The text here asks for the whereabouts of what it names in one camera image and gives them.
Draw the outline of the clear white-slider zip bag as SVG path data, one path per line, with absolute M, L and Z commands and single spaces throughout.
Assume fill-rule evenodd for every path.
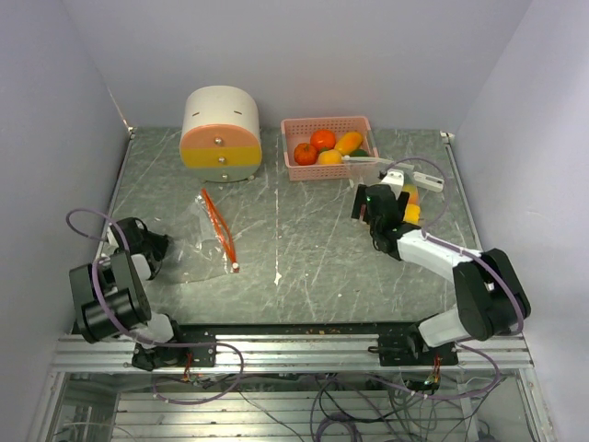
M 440 192 L 444 181 L 416 171 L 412 165 L 377 157 L 345 156 L 355 189 L 352 219 L 369 224 L 377 215 L 400 215 L 403 222 L 419 225 L 422 221 L 419 188 Z

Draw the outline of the fake dark green avocado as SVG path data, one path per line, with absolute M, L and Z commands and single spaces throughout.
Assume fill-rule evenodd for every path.
M 369 157 L 369 154 L 361 148 L 355 149 L 350 153 L 351 157 Z

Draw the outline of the clear red-zip bag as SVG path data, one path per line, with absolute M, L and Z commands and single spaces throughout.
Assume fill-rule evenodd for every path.
M 163 264 L 167 283 L 197 283 L 240 272 L 231 231 L 206 189 L 200 189 L 167 233 L 171 237 Z

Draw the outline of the fake yellow peach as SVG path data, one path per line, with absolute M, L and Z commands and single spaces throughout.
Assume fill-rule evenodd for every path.
M 318 155 L 317 164 L 322 166 L 338 165 L 343 162 L 341 153 L 336 149 L 322 150 Z

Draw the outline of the fake yellow orange mango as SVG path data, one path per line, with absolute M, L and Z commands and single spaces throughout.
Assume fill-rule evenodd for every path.
M 334 149 L 342 156 L 349 156 L 351 152 L 359 149 L 363 144 L 364 137 L 359 132 L 348 132 L 343 135 L 335 144 Z

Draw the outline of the fake red orange tomato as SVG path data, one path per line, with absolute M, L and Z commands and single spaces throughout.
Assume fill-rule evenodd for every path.
M 312 166 L 318 160 L 318 149 L 309 143 L 301 143 L 294 149 L 293 158 L 298 166 Z

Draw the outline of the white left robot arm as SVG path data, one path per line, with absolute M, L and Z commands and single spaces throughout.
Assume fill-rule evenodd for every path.
M 125 330 L 142 338 L 133 349 L 132 366 L 153 371 L 187 362 L 190 351 L 179 325 L 152 311 L 143 287 L 161 270 L 170 237 L 127 217 L 108 228 L 107 241 L 116 247 L 110 256 L 96 266 L 88 263 L 69 271 L 78 332 L 88 343 L 122 337 L 103 309 L 108 307 Z

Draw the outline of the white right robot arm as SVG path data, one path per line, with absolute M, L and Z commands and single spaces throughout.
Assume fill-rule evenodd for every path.
M 368 225 L 376 250 L 419 265 L 454 286 L 453 308 L 409 327 L 407 357 L 422 365 L 443 345 L 521 332 L 531 306 L 507 254 L 459 247 L 404 221 L 408 202 L 407 192 L 395 194 L 387 184 L 361 184 L 352 207 L 352 218 Z

